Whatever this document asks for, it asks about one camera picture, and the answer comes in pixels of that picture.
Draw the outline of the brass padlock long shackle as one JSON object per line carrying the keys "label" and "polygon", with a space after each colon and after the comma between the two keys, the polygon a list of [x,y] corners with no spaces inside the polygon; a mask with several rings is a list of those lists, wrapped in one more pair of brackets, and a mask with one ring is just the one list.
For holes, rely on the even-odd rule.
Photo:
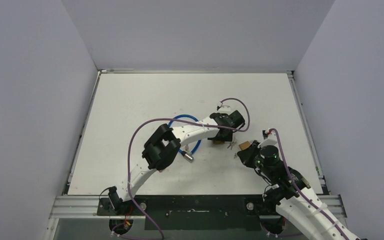
{"label": "brass padlock long shackle", "polygon": [[212,140],[212,143],[214,145],[224,145],[226,142],[221,140]]}

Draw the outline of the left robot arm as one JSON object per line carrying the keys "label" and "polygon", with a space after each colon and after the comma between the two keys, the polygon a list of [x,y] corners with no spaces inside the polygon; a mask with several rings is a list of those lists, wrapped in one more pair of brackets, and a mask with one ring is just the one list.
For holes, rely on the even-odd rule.
{"label": "left robot arm", "polygon": [[[136,135],[145,125],[162,124],[145,141],[141,152],[142,161],[132,164],[132,148]],[[235,110],[231,113],[214,112],[196,121],[181,118],[155,118],[142,123],[133,133],[127,149],[125,179],[108,188],[109,208],[116,215],[124,215],[142,185],[157,171],[169,167],[185,145],[201,140],[231,142],[234,133],[246,132],[250,116]]]}

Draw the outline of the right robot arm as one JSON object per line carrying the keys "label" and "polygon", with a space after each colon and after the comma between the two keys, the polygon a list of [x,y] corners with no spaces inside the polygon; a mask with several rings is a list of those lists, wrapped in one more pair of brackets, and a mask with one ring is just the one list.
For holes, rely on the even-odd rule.
{"label": "right robot arm", "polygon": [[262,207],[270,215],[278,214],[309,240],[357,240],[328,209],[309,182],[282,159],[275,145],[254,141],[236,153],[241,163],[253,169],[269,183]]}

